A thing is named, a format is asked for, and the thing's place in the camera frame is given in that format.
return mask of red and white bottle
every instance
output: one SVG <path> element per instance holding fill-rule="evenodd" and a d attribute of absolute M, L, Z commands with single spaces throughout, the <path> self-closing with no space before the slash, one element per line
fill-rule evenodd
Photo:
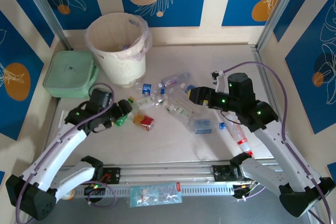
<path fill-rule="evenodd" d="M 236 122 L 237 117 L 233 116 L 232 114 L 226 116 L 228 119 L 231 121 Z M 243 152 L 246 152 L 247 154 L 250 154 L 251 156 L 253 155 L 250 146 L 247 143 L 247 138 L 245 136 L 243 128 L 236 123 L 230 122 L 229 120 L 225 120 L 225 125 L 228 128 L 229 132 L 231 133 L 231 136 L 233 139 L 237 142 L 239 147 Z"/>

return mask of trash bin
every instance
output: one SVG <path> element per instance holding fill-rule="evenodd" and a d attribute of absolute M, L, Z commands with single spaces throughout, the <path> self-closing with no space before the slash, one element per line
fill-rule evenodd
<path fill-rule="evenodd" d="M 144 76 L 145 53 L 152 47 L 152 34 L 140 16 L 104 15 L 88 27 L 85 43 L 113 84 L 131 87 Z"/>

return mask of green plastic container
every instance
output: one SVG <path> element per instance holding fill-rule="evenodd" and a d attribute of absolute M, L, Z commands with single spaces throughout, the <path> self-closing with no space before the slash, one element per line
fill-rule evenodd
<path fill-rule="evenodd" d="M 85 98 L 98 75 L 90 51 L 58 52 L 48 69 L 43 86 L 58 98 Z"/>

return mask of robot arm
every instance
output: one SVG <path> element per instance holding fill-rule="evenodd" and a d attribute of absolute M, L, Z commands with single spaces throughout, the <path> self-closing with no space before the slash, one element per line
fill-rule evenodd
<path fill-rule="evenodd" d="M 42 220 L 72 189 L 89 180 L 100 180 L 103 175 L 103 163 L 90 156 L 83 158 L 66 173 L 58 174 L 58 171 L 74 149 L 94 132 L 95 128 L 100 124 L 110 128 L 113 123 L 131 112 L 132 106 L 129 102 L 121 100 L 102 115 L 89 120 L 104 110 L 111 99 L 111 93 L 94 89 L 89 101 L 69 112 L 65 119 L 66 124 L 41 156 L 20 177 L 10 176 L 6 181 L 6 188 L 13 206 L 17 205 L 19 194 L 26 184 L 19 208 L 36 220 Z M 89 121 L 78 126 L 63 139 L 65 133 L 86 119 Z"/>
<path fill-rule="evenodd" d="M 220 76 L 213 73 L 213 78 L 217 80 L 216 90 L 195 88 L 190 91 L 189 99 L 199 105 L 207 104 L 211 109 L 235 112 L 240 122 L 265 144 L 283 170 L 283 173 L 276 173 L 260 165 L 250 155 L 242 153 L 230 162 L 231 176 L 235 179 L 250 178 L 258 181 L 279 196 L 285 209 L 295 217 L 300 217 L 321 199 L 312 178 L 317 181 L 325 196 L 331 192 L 335 187 L 332 179 L 322 178 L 307 163 L 288 136 L 285 141 L 281 138 L 278 116 L 269 104 L 256 100 L 252 81 L 245 73 L 235 73 L 228 77 L 229 94 L 219 92 L 224 89 Z M 301 159 L 310 176 L 307 176 L 294 155 Z"/>

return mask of snack package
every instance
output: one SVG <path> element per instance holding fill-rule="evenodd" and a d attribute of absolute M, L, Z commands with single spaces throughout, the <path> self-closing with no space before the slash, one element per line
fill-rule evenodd
<path fill-rule="evenodd" d="M 180 183 L 132 186 L 130 207 L 145 207 L 182 203 Z"/>

